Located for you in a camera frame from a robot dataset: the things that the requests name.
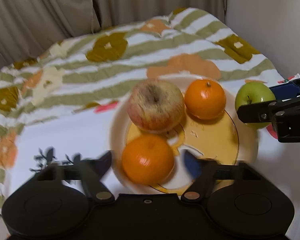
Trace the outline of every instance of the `orange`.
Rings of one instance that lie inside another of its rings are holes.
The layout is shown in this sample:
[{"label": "orange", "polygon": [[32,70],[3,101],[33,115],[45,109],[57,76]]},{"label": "orange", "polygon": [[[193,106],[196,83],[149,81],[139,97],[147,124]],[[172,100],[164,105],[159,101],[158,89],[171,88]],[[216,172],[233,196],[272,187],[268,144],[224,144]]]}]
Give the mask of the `orange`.
[{"label": "orange", "polygon": [[226,95],[217,82],[197,79],[186,91],[185,105],[192,115],[202,120],[211,120],[223,113]]},{"label": "orange", "polygon": [[136,184],[160,183],[174,167],[172,148],[163,137],[155,134],[144,134],[129,142],[121,158],[124,172]]}]

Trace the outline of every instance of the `circular pad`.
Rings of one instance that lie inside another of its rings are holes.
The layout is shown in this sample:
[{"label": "circular pad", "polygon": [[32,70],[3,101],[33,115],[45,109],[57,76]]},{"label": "circular pad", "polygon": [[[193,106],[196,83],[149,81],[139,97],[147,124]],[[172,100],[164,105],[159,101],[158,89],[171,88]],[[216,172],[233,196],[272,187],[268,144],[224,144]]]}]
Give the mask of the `circular pad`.
[{"label": "circular pad", "polygon": [[2,207],[8,229],[29,239],[61,236],[87,216],[89,203],[76,189],[51,181],[22,186]]},{"label": "circular pad", "polygon": [[241,181],[211,194],[207,202],[210,217],[236,236],[263,238],[285,234],[294,208],[272,184]]}]

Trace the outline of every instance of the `apple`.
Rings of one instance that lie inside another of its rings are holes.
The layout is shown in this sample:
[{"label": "apple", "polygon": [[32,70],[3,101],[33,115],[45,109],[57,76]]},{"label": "apple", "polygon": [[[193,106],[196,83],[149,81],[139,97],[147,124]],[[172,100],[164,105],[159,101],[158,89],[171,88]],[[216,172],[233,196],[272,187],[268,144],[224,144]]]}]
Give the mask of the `apple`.
[{"label": "apple", "polygon": [[147,79],[138,83],[128,100],[128,115],[141,130],[162,133],[181,122],[185,103],[180,89],[167,81]]},{"label": "apple", "polygon": [[[242,105],[248,105],[253,103],[260,103],[264,101],[275,100],[275,96],[266,85],[261,82],[249,82],[244,84],[238,91],[234,107],[238,111],[238,108]],[[268,126],[269,122],[262,123],[248,123],[247,125],[254,129],[261,129]]]}]

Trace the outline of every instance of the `blue part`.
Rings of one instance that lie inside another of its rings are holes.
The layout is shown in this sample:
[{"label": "blue part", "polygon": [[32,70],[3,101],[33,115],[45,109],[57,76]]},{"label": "blue part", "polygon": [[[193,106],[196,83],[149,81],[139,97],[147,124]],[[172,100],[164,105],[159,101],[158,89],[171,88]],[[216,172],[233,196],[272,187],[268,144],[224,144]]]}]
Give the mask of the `blue part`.
[{"label": "blue part", "polygon": [[201,165],[198,160],[190,152],[185,151],[183,161],[192,178],[197,179],[201,174]]},{"label": "blue part", "polygon": [[293,83],[271,87],[270,90],[277,100],[295,98],[300,94],[300,87]]}]

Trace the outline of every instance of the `white plate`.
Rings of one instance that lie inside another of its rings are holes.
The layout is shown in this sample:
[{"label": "white plate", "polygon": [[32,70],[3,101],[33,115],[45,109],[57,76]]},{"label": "white plate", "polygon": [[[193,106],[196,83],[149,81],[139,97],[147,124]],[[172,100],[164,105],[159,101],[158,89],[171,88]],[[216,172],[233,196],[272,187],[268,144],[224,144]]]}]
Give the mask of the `white plate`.
[{"label": "white plate", "polygon": [[[171,74],[160,77],[178,86],[182,92],[186,91],[192,81],[202,78],[205,77],[191,74]],[[215,158],[222,164],[235,164],[237,160],[253,163],[258,153],[258,134],[238,119],[234,109],[235,96],[226,89],[224,90],[227,100],[224,117],[217,123],[211,124],[197,122],[187,115],[187,120],[181,124],[181,128],[179,127],[182,132],[176,132],[182,136],[168,140],[171,145],[175,146],[174,172],[165,183],[151,186],[133,184],[122,171],[121,153],[127,139],[135,137],[138,130],[127,114],[127,100],[130,96],[128,94],[117,106],[109,131],[108,145],[109,149],[114,152],[112,165],[119,181],[135,194],[177,193],[181,195],[192,182],[183,164],[182,149],[189,149],[198,156],[203,154],[205,158]],[[218,188],[228,184],[229,182],[224,181],[218,185]]]}]

